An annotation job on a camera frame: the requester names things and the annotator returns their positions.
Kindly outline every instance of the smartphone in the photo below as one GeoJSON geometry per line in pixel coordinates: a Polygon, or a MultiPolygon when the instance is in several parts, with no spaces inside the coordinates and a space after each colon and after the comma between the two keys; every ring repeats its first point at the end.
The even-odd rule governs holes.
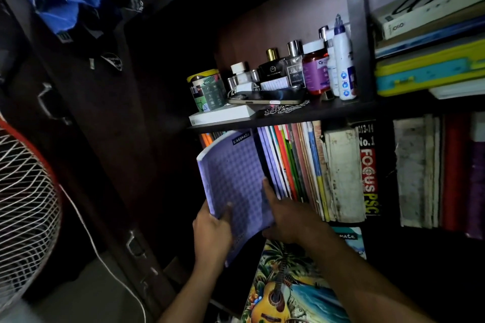
{"type": "Polygon", "coordinates": [[[229,103],[263,105],[299,105],[305,100],[305,90],[243,91],[229,97],[229,103]]]}

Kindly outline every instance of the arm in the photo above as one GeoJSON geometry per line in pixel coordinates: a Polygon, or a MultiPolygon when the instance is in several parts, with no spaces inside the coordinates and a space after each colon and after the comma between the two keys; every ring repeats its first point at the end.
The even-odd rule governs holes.
{"type": "Polygon", "coordinates": [[[304,247],[352,322],[432,322],[308,205],[290,199],[278,200],[267,179],[263,180],[263,186],[276,223],[263,235],[304,247]]]}
{"type": "Polygon", "coordinates": [[[205,201],[192,226],[196,264],[182,291],[158,323],[203,321],[217,277],[232,246],[230,208],[218,220],[210,214],[205,201]]]}

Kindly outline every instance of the hand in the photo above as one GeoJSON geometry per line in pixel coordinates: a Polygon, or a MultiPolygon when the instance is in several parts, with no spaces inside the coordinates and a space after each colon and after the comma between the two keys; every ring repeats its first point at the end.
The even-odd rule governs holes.
{"type": "Polygon", "coordinates": [[[197,218],[192,222],[193,239],[196,252],[195,269],[204,274],[219,277],[224,269],[224,262],[232,247],[231,214],[232,204],[220,220],[209,212],[207,200],[202,205],[197,218]]]}
{"type": "Polygon", "coordinates": [[[289,198],[279,200],[266,178],[263,179],[263,188],[275,218],[275,224],[263,231],[265,238],[303,246],[309,232],[326,224],[308,204],[289,198]]]}

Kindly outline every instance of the gold bottle cap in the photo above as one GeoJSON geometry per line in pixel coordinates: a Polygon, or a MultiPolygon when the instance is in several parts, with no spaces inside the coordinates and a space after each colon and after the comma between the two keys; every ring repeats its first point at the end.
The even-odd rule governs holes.
{"type": "Polygon", "coordinates": [[[268,57],[268,61],[279,59],[278,48],[270,48],[266,50],[266,56],[268,57]]]}

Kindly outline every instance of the silver chain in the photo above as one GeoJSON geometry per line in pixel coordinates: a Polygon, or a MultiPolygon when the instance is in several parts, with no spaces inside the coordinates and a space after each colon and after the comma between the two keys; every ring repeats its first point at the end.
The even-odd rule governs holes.
{"type": "Polygon", "coordinates": [[[273,107],[270,107],[269,109],[266,109],[264,112],[264,116],[272,115],[272,114],[286,114],[290,113],[296,109],[300,109],[303,106],[306,106],[310,102],[309,99],[306,101],[302,102],[300,105],[275,105],[273,107]]]}

